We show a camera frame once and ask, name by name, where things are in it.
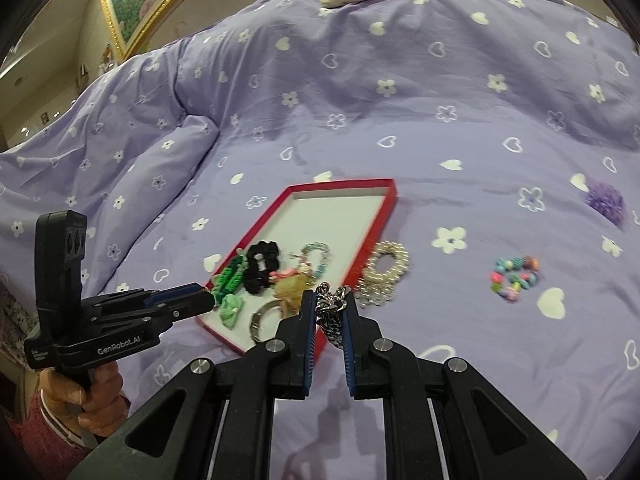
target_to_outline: teal beaded bracelet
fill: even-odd
[[[320,256],[320,264],[318,265],[318,269],[313,271],[311,268],[311,264],[308,261],[308,254],[313,251],[321,251],[322,255]],[[297,258],[300,260],[298,263],[298,272],[300,274],[306,274],[312,280],[319,280],[324,274],[327,265],[329,264],[329,257],[331,256],[331,251],[329,250],[329,246],[327,244],[323,244],[322,242],[313,242],[311,244],[307,244],[302,248],[302,254],[294,254],[291,253],[291,258]]]

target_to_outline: jewelry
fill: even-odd
[[[231,258],[228,266],[226,266],[220,274],[211,278],[213,288],[211,293],[216,300],[216,305],[220,306],[227,294],[233,294],[240,283],[242,282],[242,275],[245,269],[248,267],[248,261],[246,254],[240,248],[236,249],[236,256]]]
[[[313,271],[308,260],[308,254],[313,251],[321,251],[322,253],[320,257],[320,264],[318,265],[318,270],[315,271]],[[312,282],[315,283],[324,274],[326,266],[329,263],[331,251],[329,250],[329,246],[327,244],[323,244],[322,242],[313,242],[311,244],[305,245],[302,248],[302,254],[291,253],[289,256],[291,258],[297,258],[300,260],[300,262],[298,263],[298,272],[300,274],[306,274],[312,280]]]
[[[256,344],[260,344],[263,342],[260,339],[260,320],[262,319],[262,316],[264,316],[264,314],[266,314],[272,308],[280,308],[280,300],[267,301],[267,303],[260,307],[260,310],[258,310],[251,316],[249,334],[251,335],[251,339],[253,339]]]
[[[383,254],[391,254],[396,260],[387,272],[377,272],[376,264]],[[354,296],[360,300],[362,306],[382,305],[396,296],[394,285],[407,272],[409,253],[397,242],[378,242],[371,251],[367,265],[362,269],[362,275],[354,291]]]
[[[527,270],[528,272],[513,272],[514,270]],[[494,272],[491,273],[491,290],[511,303],[518,301],[520,290],[529,290],[540,280],[538,271],[540,264],[533,256],[516,257],[511,260],[498,258],[495,261]],[[503,288],[502,280],[508,274],[509,286]]]
[[[327,282],[316,287],[316,323],[324,332],[327,341],[340,350],[343,349],[340,313],[347,308],[346,295],[351,292],[349,285],[339,287],[332,294]]]

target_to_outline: bed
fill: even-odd
[[[35,220],[72,208],[84,295],[204,283],[286,186],[391,177],[382,238],[410,270],[367,315],[417,355],[468,359],[606,478],[640,428],[632,41],[562,0],[318,1],[259,0],[136,56],[0,154],[0,280],[33,309]],[[594,180],[624,196],[622,228],[584,203]],[[509,304],[494,261],[528,253],[541,282]],[[132,410],[198,356],[236,357],[185,320],[122,360]],[[272,478],[385,477],[382,405],[352,402],[343,370],[328,346],[309,399],[277,402]]]

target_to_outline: metal ring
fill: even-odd
[[[249,324],[249,335],[256,344],[264,343],[265,341],[267,341],[267,339],[265,339],[264,341],[260,339],[260,320],[265,313],[276,307],[282,307],[280,300],[267,301],[267,303],[261,306],[260,309],[257,312],[254,312],[254,314],[251,316],[251,323]]]

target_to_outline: pearl bracelet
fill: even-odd
[[[377,272],[376,264],[383,254],[391,254],[396,260],[393,267],[386,272]],[[395,298],[394,285],[409,269],[409,253],[397,242],[378,242],[371,251],[367,265],[362,269],[362,276],[354,291],[362,306],[382,305]]]

